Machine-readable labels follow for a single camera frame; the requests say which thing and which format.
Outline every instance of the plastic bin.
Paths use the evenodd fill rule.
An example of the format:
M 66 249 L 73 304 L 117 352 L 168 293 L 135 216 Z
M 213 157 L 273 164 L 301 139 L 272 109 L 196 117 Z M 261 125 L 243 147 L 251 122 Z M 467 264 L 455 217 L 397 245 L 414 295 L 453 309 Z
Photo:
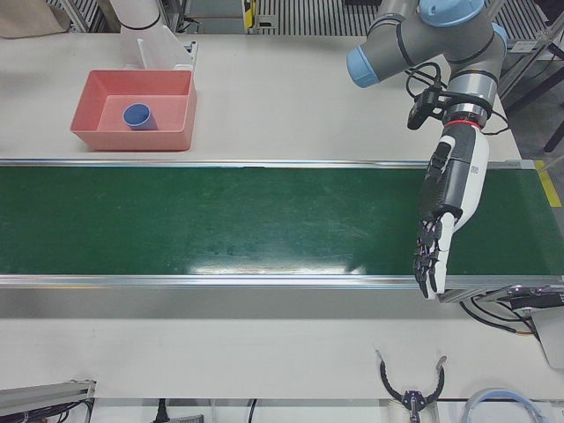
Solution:
M 151 108 L 156 130 L 128 127 L 123 111 L 133 103 Z M 70 130 L 94 150 L 188 150 L 196 103 L 189 70 L 92 70 Z

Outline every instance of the robotic hand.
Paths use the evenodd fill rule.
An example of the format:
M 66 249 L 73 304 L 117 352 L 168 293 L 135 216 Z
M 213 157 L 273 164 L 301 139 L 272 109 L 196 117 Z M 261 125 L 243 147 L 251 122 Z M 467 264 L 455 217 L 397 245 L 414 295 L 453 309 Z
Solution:
M 444 293 L 452 235 L 474 214 L 486 177 L 489 144 L 471 122 L 451 121 L 427 166 L 413 271 L 426 298 Z
M 367 41 L 347 57 L 360 87 L 408 69 L 420 73 L 420 64 L 439 54 L 449 62 L 448 90 L 442 90 L 434 64 L 438 80 L 414 96 L 408 122 L 413 130 L 429 116 L 444 124 L 420 192 L 413 264 L 429 299 L 444 293 L 450 241 L 478 207 L 489 154 L 481 129 L 492 113 L 506 49 L 507 34 L 490 22 L 484 0 L 384 0 Z M 443 110 L 438 115 L 437 107 Z

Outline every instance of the conveyor belt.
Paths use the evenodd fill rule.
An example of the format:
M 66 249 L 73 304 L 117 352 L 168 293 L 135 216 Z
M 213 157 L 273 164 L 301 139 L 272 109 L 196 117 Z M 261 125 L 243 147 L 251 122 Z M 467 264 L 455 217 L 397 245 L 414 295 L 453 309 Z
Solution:
M 0 273 L 409 275 L 422 169 L 0 167 Z M 490 170 L 451 275 L 562 275 L 534 170 Z

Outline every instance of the blue joint cap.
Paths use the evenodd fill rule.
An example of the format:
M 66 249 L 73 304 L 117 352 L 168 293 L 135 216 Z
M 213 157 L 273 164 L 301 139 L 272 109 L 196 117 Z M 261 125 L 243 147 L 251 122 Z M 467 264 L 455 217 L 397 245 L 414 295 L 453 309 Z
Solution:
M 493 31 L 500 35 L 501 39 L 503 40 L 503 44 L 505 44 L 505 51 L 508 51 L 508 32 L 505 30 L 503 26 L 497 25 L 495 22 L 492 22 Z
M 426 24 L 444 28 L 468 22 L 485 6 L 484 0 L 421 0 L 419 15 Z
M 360 88 L 366 88 L 380 82 L 360 46 L 347 55 L 346 68 L 349 70 L 352 81 Z

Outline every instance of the white tabletop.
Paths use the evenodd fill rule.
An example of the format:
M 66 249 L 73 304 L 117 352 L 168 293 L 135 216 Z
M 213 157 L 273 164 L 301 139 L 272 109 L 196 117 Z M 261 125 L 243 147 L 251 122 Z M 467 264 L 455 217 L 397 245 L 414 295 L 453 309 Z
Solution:
M 349 80 L 345 55 L 359 39 L 197 41 L 192 149 L 99 153 L 69 126 L 88 71 L 121 69 L 118 37 L 0 40 L 0 156 L 428 160 L 436 146 L 438 122 L 405 127 L 404 76 L 366 90 Z M 491 144 L 491 160 L 519 158 L 510 133 Z M 431 391 L 443 354 L 444 397 L 503 386 L 562 398 L 564 386 L 534 338 L 416 291 L 9 290 L 0 339 L 0 389 L 93 378 L 100 397 L 387 397 L 375 347 L 399 390 Z
M 89 71 L 123 67 L 115 34 L 0 40 L 0 157 L 166 160 L 428 160 L 441 134 L 408 130 L 405 75 L 360 89 L 353 37 L 198 35 L 197 114 L 187 152 L 92 152 L 69 130 Z M 503 122 L 494 117 L 488 129 Z M 510 132 L 491 161 L 519 159 Z

